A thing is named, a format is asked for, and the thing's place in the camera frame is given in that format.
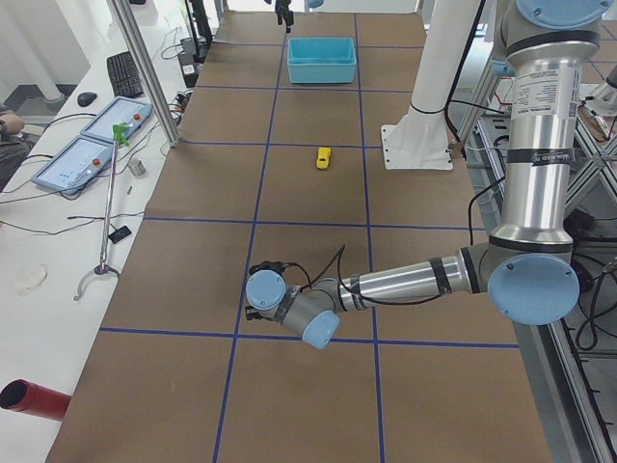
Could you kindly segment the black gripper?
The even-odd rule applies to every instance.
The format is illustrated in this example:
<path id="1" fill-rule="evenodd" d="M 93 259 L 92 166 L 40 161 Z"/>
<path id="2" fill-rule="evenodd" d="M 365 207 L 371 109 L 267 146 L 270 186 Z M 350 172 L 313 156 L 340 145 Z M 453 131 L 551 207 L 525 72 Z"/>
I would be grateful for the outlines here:
<path id="1" fill-rule="evenodd" d="M 286 32 L 290 32 L 294 25 L 294 12 L 290 9 L 290 0 L 275 0 L 275 14 L 279 25 L 285 27 Z"/>
<path id="2" fill-rule="evenodd" d="M 266 260 L 249 270 L 245 294 L 249 303 L 247 319 L 273 320 L 276 309 L 282 302 L 287 284 L 283 277 L 285 264 Z"/>

